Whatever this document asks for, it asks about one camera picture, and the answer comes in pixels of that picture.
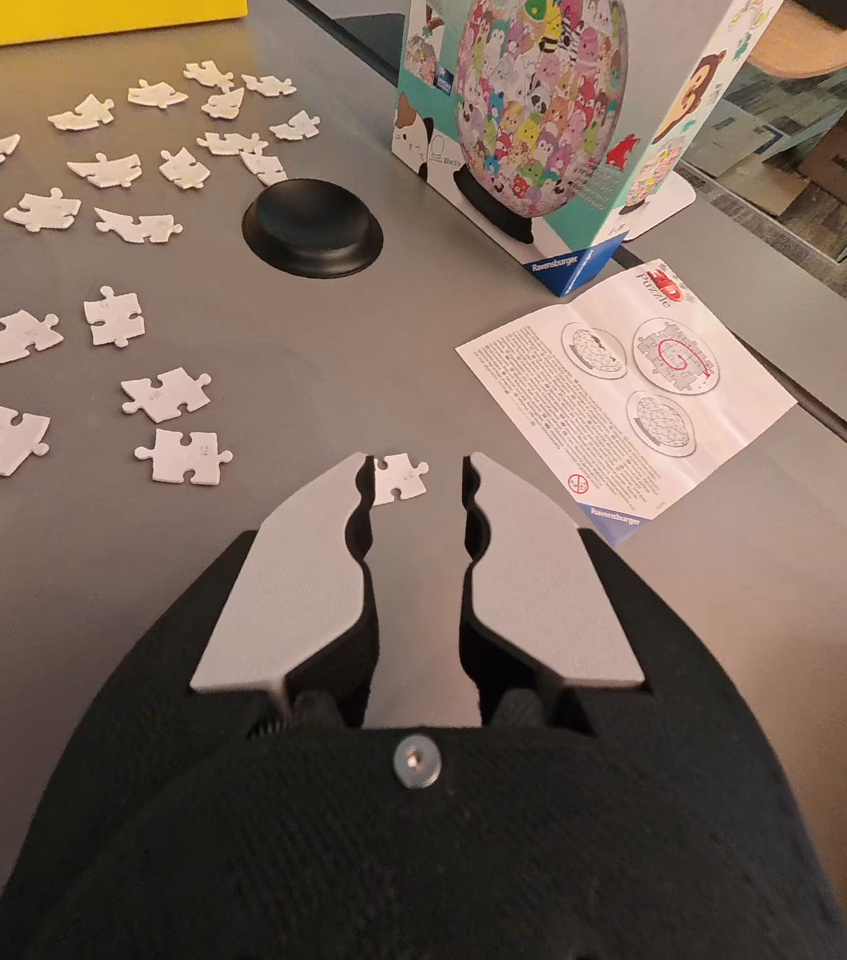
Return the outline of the black round ball stand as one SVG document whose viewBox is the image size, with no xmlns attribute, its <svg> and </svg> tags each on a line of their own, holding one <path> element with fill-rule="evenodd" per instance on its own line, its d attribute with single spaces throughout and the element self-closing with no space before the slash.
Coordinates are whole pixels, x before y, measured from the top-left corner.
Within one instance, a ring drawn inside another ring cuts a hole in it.
<svg viewBox="0 0 847 960">
<path fill-rule="evenodd" d="M 380 257 L 382 227 L 349 189 L 296 177 L 266 187 L 246 209 L 248 248 L 274 269 L 313 280 L 342 279 Z"/>
</svg>

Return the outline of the white instruction leaflet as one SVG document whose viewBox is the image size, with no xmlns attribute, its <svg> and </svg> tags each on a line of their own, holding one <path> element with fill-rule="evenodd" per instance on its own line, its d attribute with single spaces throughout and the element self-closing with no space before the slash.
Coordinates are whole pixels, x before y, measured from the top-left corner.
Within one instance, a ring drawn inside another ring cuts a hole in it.
<svg viewBox="0 0 847 960">
<path fill-rule="evenodd" d="M 456 352 L 610 546 L 797 403 L 663 259 Z"/>
</svg>

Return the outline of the white puzzle piece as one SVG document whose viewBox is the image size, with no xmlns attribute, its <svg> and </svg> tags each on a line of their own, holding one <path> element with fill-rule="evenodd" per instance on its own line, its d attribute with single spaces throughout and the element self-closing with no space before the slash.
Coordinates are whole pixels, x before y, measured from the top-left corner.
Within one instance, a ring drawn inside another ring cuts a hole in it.
<svg viewBox="0 0 847 960">
<path fill-rule="evenodd" d="M 407 453 L 399 453 L 387 455 L 382 460 L 374 458 L 373 465 L 373 507 L 390 504 L 397 499 L 417 498 L 427 492 L 422 479 L 430 471 L 427 462 L 413 465 Z"/>
</svg>

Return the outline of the colourful puzzle box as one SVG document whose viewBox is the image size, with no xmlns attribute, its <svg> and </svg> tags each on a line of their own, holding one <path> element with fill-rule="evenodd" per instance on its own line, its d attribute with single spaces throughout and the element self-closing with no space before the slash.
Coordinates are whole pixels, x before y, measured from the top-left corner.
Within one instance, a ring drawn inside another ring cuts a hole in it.
<svg viewBox="0 0 847 960">
<path fill-rule="evenodd" d="M 411 2 L 392 152 L 565 297 L 633 231 L 780 6 Z"/>
</svg>

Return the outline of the scattered loose puzzle pieces group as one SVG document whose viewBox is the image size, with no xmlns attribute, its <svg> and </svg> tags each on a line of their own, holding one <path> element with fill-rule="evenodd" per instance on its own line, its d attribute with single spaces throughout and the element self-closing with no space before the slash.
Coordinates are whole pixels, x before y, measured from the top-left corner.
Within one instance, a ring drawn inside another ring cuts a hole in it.
<svg viewBox="0 0 847 960">
<path fill-rule="evenodd" d="M 247 91 L 266 98 L 286 98 L 297 87 L 291 78 L 274 75 L 241 75 L 237 86 L 234 75 L 221 71 L 211 59 L 189 62 L 182 76 L 200 86 L 213 89 L 201 112 L 208 118 L 234 121 L 238 118 Z M 165 111 L 182 104 L 188 95 L 166 81 L 150 83 L 140 78 L 128 89 L 130 104 Z M 48 122 L 62 133 L 81 133 L 99 129 L 112 123 L 115 103 L 88 94 L 73 109 L 50 115 Z M 0 137 L 0 164 L 15 152 L 21 142 L 18 134 Z M 256 132 L 249 136 L 228 132 L 206 131 L 197 138 L 197 144 L 216 157 L 238 157 L 245 168 L 265 187 L 280 185 L 288 180 L 286 170 L 273 154 L 265 150 L 269 142 Z M 188 148 L 176 152 L 163 149 L 158 172 L 180 190 L 201 189 L 211 175 L 210 168 L 199 161 Z M 128 189 L 142 175 L 142 161 L 138 154 L 110 158 L 98 151 L 91 161 L 68 161 L 67 169 L 75 176 L 98 189 Z M 22 227 L 29 234 L 42 231 L 70 229 L 81 210 L 79 198 L 68 198 L 59 187 L 52 187 L 47 195 L 26 193 L 19 202 L 7 209 L 2 217 Z M 183 225 L 172 213 L 135 215 L 94 208 L 96 230 L 113 234 L 125 243 L 166 244 L 171 237 L 183 231 Z M 86 301 L 84 320 L 95 347 L 113 346 L 125 349 L 129 343 L 145 333 L 145 320 L 140 299 L 136 293 L 118 294 L 110 286 L 102 286 L 97 299 Z M 20 309 L 0 318 L 0 365 L 28 358 L 33 351 L 42 353 L 64 341 L 58 330 L 60 319 L 52 314 L 36 317 Z M 154 425 L 177 419 L 184 413 L 193 413 L 210 403 L 206 388 L 213 379 L 206 373 L 194 377 L 176 367 L 160 373 L 156 378 L 123 381 L 121 390 L 127 397 L 122 404 L 126 415 L 144 413 Z M 42 457 L 49 451 L 46 434 L 50 418 L 42 414 L 28 414 L 0 405 L 0 476 L 12 476 L 30 457 Z M 212 431 L 193 431 L 189 440 L 180 431 L 158 428 L 153 445 L 134 451 L 138 460 L 152 465 L 154 482 L 181 484 L 188 477 L 190 483 L 216 486 L 220 483 L 221 466 L 233 460 L 233 453 L 219 447 L 217 434 Z"/>
</svg>

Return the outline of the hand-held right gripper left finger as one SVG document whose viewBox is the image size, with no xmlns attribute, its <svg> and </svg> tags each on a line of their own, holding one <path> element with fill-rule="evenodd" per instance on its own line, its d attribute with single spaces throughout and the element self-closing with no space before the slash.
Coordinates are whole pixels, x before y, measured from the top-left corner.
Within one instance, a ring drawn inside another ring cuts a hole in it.
<svg viewBox="0 0 847 960">
<path fill-rule="evenodd" d="M 285 715 L 320 690 L 362 718 L 380 656 L 365 558 L 373 537 L 373 458 L 351 454 L 261 523 L 190 689 L 263 691 Z"/>
</svg>

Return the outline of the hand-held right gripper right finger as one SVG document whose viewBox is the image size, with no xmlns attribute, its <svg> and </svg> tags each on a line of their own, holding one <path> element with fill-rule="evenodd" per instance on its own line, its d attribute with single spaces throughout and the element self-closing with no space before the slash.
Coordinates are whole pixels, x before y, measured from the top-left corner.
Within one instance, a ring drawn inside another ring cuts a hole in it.
<svg viewBox="0 0 847 960">
<path fill-rule="evenodd" d="M 549 497 L 487 455 L 463 468 L 465 571 L 459 655 L 480 706 L 532 690 L 635 690 L 645 680 L 585 546 Z"/>
</svg>

